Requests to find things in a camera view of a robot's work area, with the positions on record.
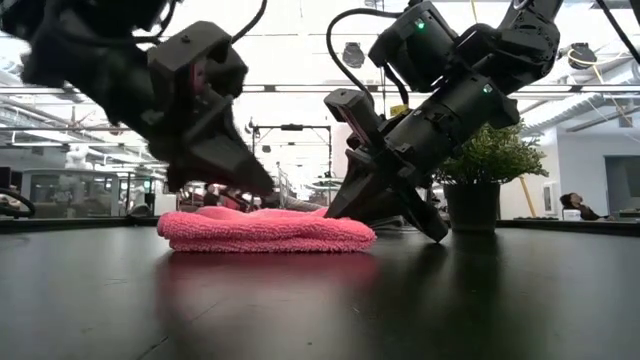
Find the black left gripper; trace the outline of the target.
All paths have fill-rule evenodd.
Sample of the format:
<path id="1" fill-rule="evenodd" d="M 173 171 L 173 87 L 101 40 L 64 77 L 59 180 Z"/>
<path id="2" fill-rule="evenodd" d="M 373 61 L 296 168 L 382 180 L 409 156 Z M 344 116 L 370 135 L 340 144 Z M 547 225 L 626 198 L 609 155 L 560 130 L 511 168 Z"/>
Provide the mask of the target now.
<path id="1" fill-rule="evenodd" d="M 172 151 L 167 183 L 227 185 L 257 195 L 274 181 L 242 141 L 236 141 L 234 54 L 127 54 L 116 65 L 118 119 L 150 143 Z"/>

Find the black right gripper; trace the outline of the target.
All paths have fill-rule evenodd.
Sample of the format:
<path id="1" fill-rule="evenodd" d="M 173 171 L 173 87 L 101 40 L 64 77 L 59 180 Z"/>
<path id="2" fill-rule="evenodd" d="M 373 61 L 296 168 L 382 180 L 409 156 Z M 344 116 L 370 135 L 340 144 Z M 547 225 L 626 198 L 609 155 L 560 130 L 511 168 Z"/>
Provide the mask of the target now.
<path id="1" fill-rule="evenodd" d="M 451 80 L 409 113 L 385 137 L 386 145 L 401 161 L 397 175 L 419 181 L 462 146 L 486 123 L 497 128 L 515 125 L 520 116 L 516 102 L 504 95 L 490 78 L 467 75 Z M 448 234 L 438 210 L 422 200 L 406 180 L 389 183 L 359 150 L 347 149 L 347 172 L 325 213 L 327 218 L 390 218 L 401 215 L 435 242 Z"/>

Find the pink fluffy microfiber towel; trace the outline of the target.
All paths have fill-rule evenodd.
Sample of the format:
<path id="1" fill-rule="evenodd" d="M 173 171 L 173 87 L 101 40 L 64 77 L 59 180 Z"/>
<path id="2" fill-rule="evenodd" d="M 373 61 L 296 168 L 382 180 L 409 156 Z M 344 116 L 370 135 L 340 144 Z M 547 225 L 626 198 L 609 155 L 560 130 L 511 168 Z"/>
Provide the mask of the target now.
<path id="1" fill-rule="evenodd" d="M 358 252 L 371 247 L 374 231 L 350 218 L 311 212 L 260 209 L 245 213 L 222 206 L 170 212 L 158 219 L 157 233 L 178 252 L 275 253 Z"/>

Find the green potted plant black pot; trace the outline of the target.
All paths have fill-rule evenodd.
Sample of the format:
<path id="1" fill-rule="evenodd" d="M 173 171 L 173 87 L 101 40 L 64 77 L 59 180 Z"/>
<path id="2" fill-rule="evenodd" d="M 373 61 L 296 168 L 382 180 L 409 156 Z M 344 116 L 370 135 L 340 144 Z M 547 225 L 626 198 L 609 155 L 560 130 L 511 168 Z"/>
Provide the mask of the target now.
<path id="1" fill-rule="evenodd" d="M 501 186 L 523 175 L 548 175 L 539 140 L 523 139 L 522 130 L 521 125 L 485 125 L 435 171 L 453 231 L 493 233 L 500 217 Z"/>

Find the white figure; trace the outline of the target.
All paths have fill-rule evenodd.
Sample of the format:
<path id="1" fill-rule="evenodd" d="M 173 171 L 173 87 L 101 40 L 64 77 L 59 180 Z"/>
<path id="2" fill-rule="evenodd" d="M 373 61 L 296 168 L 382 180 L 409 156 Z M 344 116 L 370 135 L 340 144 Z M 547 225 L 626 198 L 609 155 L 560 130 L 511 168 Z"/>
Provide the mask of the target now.
<path id="1" fill-rule="evenodd" d="M 92 170 L 93 165 L 87 161 L 89 147 L 85 145 L 70 145 L 66 153 L 65 165 L 67 169 Z"/>

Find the black metal frame rig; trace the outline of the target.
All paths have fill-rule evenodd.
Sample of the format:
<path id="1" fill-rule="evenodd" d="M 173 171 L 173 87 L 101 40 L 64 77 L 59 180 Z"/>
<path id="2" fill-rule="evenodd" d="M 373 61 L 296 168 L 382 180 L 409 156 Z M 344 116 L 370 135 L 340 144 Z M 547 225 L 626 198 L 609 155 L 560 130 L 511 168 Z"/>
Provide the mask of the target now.
<path id="1" fill-rule="evenodd" d="M 249 124 L 245 131 L 252 152 L 267 171 L 293 185 L 311 185 L 332 172 L 330 126 Z"/>

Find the glass-walled enclosure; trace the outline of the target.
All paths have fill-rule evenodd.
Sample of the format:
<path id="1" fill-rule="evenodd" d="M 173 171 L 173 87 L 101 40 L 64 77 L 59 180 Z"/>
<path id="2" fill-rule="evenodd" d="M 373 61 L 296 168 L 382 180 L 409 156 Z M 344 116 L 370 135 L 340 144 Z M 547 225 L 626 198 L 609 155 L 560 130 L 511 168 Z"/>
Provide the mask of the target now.
<path id="1" fill-rule="evenodd" d="M 34 218 L 76 219 L 119 215 L 119 179 L 114 173 L 82 169 L 27 169 L 21 194 Z"/>

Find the silver air duct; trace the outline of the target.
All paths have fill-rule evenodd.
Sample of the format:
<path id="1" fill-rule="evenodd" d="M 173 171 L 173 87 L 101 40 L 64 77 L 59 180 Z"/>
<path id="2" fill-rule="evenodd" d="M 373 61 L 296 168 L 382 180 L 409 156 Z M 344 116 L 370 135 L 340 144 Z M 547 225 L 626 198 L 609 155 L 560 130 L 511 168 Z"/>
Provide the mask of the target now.
<path id="1" fill-rule="evenodd" d="M 525 107 L 521 112 L 520 135 L 542 136 L 557 126 L 564 132 L 577 133 L 610 122 L 631 128 L 636 114 L 640 114 L 640 91 L 579 93 L 558 100 L 541 100 Z"/>

